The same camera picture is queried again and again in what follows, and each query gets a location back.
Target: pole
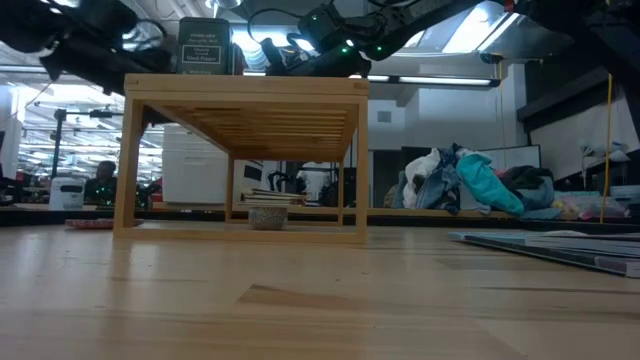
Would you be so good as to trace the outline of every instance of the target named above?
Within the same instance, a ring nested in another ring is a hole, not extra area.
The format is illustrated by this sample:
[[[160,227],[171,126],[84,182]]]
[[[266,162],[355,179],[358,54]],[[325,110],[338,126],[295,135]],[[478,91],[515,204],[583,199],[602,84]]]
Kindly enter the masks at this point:
[[[56,110],[53,117],[58,121],[56,126],[56,145],[53,149],[53,169],[51,170],[51,178],[58,175],[58,160],[60,157],[60,140],[62,140],[62,122],[67,120],[67,112],[65,110]]]

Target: stack of books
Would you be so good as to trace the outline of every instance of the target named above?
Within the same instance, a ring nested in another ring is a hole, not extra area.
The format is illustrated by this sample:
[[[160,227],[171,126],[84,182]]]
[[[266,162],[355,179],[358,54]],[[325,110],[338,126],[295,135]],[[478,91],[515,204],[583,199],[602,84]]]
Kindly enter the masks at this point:
[[[481,246],[640,278],[640,235],[451,232],[449,237]]]
[[[241,200],[240,205],[247,206],[304,206],[307,196],[261,189],[246,189],[242,192]]]

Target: book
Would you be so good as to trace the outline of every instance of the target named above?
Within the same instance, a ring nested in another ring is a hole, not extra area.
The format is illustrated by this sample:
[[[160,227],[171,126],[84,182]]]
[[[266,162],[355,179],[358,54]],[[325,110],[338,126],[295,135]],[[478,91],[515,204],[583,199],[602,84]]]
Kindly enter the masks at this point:
[[[547,260],[587,267],[612,274],[640,278],[640,259],[638,258],[613,256],[609,253],[585,250],[526,246],[525,238],[527,236],[532,236],[532,234],[454,232],[449,233],[449,236],[454,241],[462,241],[509,252],[535,256]]]
[[[602,252],[614,256],[640,257],[640,237],[636,234],[587,235],[576,232],[551,233],[455,233],[482,234],[524,246]]]

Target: table leg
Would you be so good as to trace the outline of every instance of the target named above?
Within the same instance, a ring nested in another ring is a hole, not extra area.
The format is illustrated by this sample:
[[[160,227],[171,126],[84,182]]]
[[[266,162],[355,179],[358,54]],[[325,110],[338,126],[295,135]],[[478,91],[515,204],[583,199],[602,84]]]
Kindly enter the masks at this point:
[[[344,161],[340,161],[338,175],[338,225],[344,225]]]
[[[113,230],[116,233],[120,229],[134,226],[138,156],[140,154],[140,137],[143,132],[142,110],[143,104],[140,101],[130,97],[126,99],[113,223]]]
[[[369,209],[369,146],[368,103],[362,101],[358,109],[358,170],[356,179],[356,233],[360,241],[367,241],[367,210]]]
[[[235,172],[235,159],[229,154],[227,160],[227,197],[224,203],[224,220],[231,223],[233,215],[233,175]]]

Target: pile of clothes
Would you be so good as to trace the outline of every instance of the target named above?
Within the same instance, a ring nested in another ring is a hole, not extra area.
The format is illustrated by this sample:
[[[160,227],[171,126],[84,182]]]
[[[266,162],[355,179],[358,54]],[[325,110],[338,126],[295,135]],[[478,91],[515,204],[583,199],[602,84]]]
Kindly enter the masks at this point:
[[[433,149],[412,161],[399,174],[393,198],[396,209],[442,209],[460,212],[461,189],[475,199],[475,208],[513,215],[550,208],[554,200],[553,174],[546,169],[519,166],[499,172],[491,158],[457,144]]]

